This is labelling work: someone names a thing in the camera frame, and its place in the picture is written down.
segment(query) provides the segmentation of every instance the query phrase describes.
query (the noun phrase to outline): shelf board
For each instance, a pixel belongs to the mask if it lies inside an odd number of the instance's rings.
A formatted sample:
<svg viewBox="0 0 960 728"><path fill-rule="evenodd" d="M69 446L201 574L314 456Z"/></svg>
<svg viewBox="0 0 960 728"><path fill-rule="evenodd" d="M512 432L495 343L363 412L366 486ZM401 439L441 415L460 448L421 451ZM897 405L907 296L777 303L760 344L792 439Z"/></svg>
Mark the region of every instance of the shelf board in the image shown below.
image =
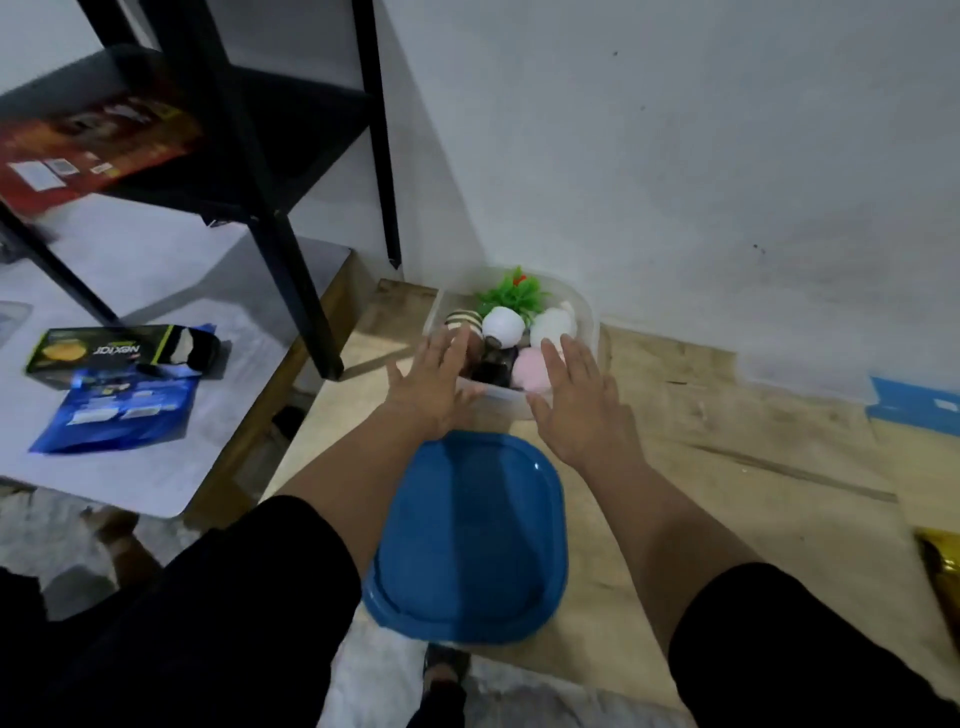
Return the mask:
<svg viewBox="0 0 960 728"><path fill-rule="evenodd" d="M288 212L367 129L372 97L337 85L240 66L235 70L280 205ZM126 90L149 88L161 76L169 78L169 73L157 51L104 49L0 96L0 120L82 109ZM189 155L129 175L101 192L222 220L250 220L216 154L203 143Z"/></svg>

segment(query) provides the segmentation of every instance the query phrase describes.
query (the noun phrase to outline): white table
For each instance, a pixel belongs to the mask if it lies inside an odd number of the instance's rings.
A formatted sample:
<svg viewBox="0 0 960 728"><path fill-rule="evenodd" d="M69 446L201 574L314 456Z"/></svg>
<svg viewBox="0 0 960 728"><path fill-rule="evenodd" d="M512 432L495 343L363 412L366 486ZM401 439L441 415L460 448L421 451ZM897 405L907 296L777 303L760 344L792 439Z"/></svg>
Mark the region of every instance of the white table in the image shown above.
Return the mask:
<svg viewBox="0 0 960 728"><path fill-rule="evenodd" d="M28 452L64 392L23 374L47 328L96 322L33 263L0 265L0 300L33 312L0 347L0 476L162 518L179 515L297 338L245 226L92 195L48 214L53 250L129 324L213 323L229 348L221 378L197 390L185 435L139 449ZM301 240L318 294L349 249Z"/></svg>

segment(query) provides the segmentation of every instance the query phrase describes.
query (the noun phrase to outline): blue snack wrapper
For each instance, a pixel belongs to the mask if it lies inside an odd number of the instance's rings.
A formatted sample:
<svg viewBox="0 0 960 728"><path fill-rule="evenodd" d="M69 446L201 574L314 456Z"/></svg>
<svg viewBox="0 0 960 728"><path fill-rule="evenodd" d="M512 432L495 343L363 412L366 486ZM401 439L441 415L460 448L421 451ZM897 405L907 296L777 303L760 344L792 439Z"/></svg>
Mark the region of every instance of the blue snack wrapper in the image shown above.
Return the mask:
<svg viewBox="0 0 960 728"><path fill-rule="evenodd" d="M198 327L212 333L213 326ZM53 421L30 452L130 449L166 437L186 423L199 379L78 370Z"/></svg>

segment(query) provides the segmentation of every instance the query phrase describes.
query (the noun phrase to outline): forearm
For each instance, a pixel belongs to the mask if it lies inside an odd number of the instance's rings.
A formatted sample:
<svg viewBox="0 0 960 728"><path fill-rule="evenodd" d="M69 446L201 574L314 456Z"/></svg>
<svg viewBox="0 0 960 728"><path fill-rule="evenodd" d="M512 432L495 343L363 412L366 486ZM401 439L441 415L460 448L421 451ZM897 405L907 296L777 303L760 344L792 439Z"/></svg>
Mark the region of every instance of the forearm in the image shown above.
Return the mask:
<svg viewBox="0 0 960 728"><path fill-rule="evenodd" d="M697 593L734 566L762 561L639 451L598 454L583 475L623 552L664 655Z"/></svg>
<svg viewBox="0 0 960 728"><path fill-rule="evenodd" d="M278 491L302 498L324 517L347 545L361 578L380 543L403 472L427 428L416 412L380 405Z"/></svg>

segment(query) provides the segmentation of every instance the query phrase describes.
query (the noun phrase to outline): black sleeve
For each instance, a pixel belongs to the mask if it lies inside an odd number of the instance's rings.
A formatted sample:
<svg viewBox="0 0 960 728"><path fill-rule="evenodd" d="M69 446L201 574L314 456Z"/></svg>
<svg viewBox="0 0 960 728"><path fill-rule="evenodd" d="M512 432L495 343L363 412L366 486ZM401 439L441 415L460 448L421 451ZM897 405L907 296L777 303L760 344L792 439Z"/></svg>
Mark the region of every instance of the black sleeve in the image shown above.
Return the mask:
<svg viewBox="0 0 960 728"><path fill-rule="evenodd" d="M343 541L273 497L184 551L47 691L34 725L314 728L360 601Z"/></svg>
<svg viewBox="0 0 960 728"><path fill-rule="evenodd" d="M668 662L701 728L960 725L956 706L922 677L768 564L707 584L684 613Z"/></svg>

